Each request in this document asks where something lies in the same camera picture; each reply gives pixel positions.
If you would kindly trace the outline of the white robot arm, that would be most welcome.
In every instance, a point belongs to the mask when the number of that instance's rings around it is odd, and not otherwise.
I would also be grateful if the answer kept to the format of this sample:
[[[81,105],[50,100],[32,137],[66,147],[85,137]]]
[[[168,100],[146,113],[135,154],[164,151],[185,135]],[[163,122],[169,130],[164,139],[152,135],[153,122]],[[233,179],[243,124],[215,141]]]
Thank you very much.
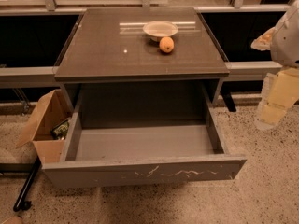
[[[268,73],[263,80],[255,125],[264,131],[277,126],[299,100],[299,1],[292,4],[275,27],[256,38],[251,47],[269,50],[271,59],[282,66],[279,72]]]

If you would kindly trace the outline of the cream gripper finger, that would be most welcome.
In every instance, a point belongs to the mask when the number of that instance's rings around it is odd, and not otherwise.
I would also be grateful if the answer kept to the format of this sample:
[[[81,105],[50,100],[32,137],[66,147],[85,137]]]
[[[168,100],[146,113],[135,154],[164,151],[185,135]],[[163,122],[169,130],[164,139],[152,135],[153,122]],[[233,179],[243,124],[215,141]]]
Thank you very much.
[[[275,75],[268,73],[261,96],[254,123],[259,130],[265,131],[277,126],[299,100],[299,70],[287,68]]]
[[[268,29],[266,32],[264,32],[262,35],[260,35],[258,38],[254,39],[250,46],[253,49],[256,49],[259,51],[270,50],[270,45],[272,43],[272,36],[273,36],[274,31],[275,31],[274,27]]]

